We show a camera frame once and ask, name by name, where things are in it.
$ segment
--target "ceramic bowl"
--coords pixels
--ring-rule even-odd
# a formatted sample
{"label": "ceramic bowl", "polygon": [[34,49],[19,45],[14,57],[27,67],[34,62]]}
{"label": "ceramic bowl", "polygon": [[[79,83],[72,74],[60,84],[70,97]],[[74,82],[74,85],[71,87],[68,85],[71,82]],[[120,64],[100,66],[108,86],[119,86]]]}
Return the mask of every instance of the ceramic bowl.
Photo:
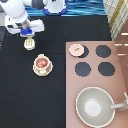
{"label": "ceramic bowl", "polygon": [[76,98],[76,111],[79,118],[94,128],[105,127],[115,116],[112,97],[99,87],[83,89]]}

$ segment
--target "black table surface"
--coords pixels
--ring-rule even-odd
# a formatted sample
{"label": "black table surface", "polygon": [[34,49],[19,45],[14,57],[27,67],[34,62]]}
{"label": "black table surface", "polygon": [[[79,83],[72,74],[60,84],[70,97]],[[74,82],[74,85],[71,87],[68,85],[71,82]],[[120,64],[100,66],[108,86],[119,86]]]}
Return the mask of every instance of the black table surface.
{"label": "black table surface", "polygon": [[[0,50],[0,128],[66,128],[66,56],[68,41],[111,41],[107,16],[31,17],[42,19],[36,47],[22,37],[5,35]],[[38,54],[53,63],[46,77],[32,67]]]}

